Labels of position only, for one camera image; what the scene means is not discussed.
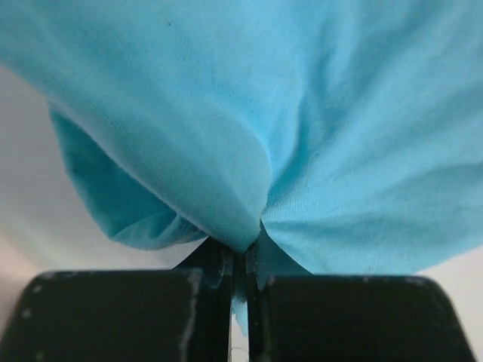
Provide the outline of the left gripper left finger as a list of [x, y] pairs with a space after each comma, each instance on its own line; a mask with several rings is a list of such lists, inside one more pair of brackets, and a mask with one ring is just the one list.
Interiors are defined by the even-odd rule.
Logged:
[[47, 271], [23, 289], [3, 361], [226, 361], [233, 255], [206, 239], [172, 269]]

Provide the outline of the light blue t shirt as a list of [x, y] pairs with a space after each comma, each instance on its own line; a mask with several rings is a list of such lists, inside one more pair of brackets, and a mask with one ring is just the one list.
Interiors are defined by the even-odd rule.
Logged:
[[482, 243], [480, 1], [3, 1], [1, 63], [119, 243], [265, 229], [319, 274]]

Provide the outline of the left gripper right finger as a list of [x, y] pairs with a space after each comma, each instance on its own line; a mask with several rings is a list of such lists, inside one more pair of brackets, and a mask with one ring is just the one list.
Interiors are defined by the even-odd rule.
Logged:
[[245, 255], [252, 361], [472, 361], [433, 280], [314, 275], [262, 231]]

